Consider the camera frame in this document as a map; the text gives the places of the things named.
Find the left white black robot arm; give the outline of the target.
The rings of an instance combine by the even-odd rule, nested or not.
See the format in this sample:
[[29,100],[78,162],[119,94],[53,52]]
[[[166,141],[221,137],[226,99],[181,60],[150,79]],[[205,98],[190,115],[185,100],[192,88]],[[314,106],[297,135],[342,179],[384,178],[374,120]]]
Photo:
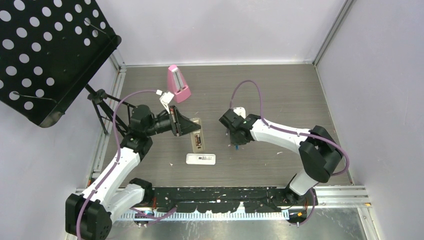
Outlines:
[[152,184],[134,178],[121,191],[118,188],[147,155],[152,136],[171,132],[180,137],[201,129],[182,115],[174,105],[154,115],[147,105],[132,110],[128,133],[114,158],[100,176],[81,194],[72,193],[65,201],[65,231],[80,240],[104,240],[113,223],[131,207],[148,207],[153,202]]

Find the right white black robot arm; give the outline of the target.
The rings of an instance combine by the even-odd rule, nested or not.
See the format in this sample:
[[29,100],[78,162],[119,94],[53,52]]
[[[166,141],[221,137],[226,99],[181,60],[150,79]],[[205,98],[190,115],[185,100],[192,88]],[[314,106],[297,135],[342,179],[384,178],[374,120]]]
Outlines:
[[265,142],[299,155],[303,169],[292,178],[285,192],[291,205],[299,205],[317,184],[327,183],[344,157],[328,131],[319,125],[313,129],[293,128],[255,114],[242,117],[232,109],[228,109],[219,122],[228,130],[233,146]]

